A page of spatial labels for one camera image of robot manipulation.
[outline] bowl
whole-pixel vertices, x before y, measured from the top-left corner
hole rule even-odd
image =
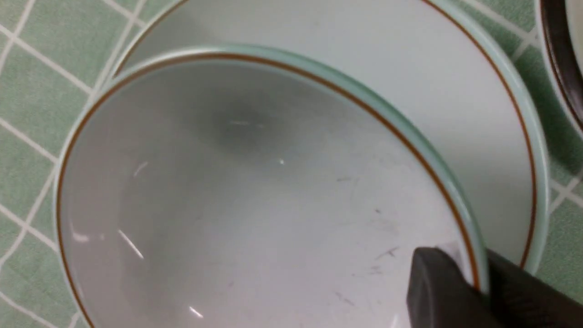
[[[406,327],[411,256],[448,245],[488,292],[465,196],[358,81],[249,45],[115,79],[61,155],[55,216],[90,326]]]

